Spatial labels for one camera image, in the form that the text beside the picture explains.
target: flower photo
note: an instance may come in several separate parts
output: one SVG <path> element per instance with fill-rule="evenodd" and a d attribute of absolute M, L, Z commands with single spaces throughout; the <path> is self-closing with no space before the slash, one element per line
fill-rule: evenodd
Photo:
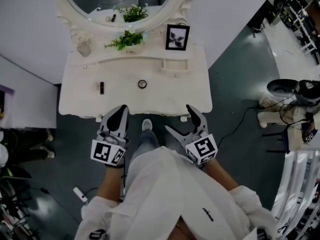
<path fill-rule="evenodd" d="M 185 51 L 187 48 L 189 29 L 189 26 L 168 25 L 165 49 Z"/>

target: shoe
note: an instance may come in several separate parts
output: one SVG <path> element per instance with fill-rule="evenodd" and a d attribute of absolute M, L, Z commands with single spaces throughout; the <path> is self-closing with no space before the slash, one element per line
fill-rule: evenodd
<path fill-rule="evenodd" d="M 49 129 L 45 129 L 46 133 L 48 134 L 48 138 L 46 139 L 49 142 L 53 142 L 54 141 L 54 136 L 52 135 L 51 131 Z"/>
<path fill-rule="evenodd" d="M 266 128 L 268 124 L 266 122 L 263 122 L 263 121 L 260 120 L 259 114 L 260 113 L 258 113 L 256 115 L 256 117 L 258 118 L 259 124 L 260 124 L 261 128 Z"/>
<path fill-rule="evenodd" d="M 148 118 L 142 122 L 142 131 L 144 132 L 145 130 L 152 130 L 152 122 Z"/>
<path fill-rule="evenodd" d="M 51 151 L 51 150 L 48 149 L 47 147 L 45 147 L 45 146 L 40 146 L 40 149 L 41 149 L 41 150 L 44 150 L 45 152 L 48 153 L 47 158 L 55 158 L 55 156 L 56 156 L 55 152 Z"/>

